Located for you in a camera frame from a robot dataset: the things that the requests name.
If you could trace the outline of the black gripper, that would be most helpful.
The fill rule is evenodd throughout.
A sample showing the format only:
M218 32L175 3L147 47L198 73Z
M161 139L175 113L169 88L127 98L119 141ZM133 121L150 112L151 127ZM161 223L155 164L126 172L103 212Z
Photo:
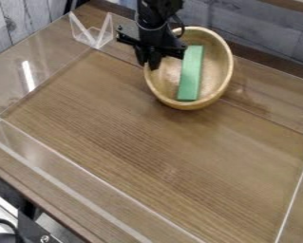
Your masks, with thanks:
M135 47L139 65L151 70L161 67L163 56L185 58L187 45L171 30L169 23L158 28L145 28L137 21L117 27L117 41Z

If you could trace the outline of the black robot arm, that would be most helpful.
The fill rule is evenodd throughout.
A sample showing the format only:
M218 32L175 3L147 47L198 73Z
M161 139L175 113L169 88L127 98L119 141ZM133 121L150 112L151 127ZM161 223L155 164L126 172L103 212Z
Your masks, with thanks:
M186 26L177 15L182 8L183 0L138 0L135 23L117 27L117 41L134 47L139 64L151 70L166 56L185 58Z

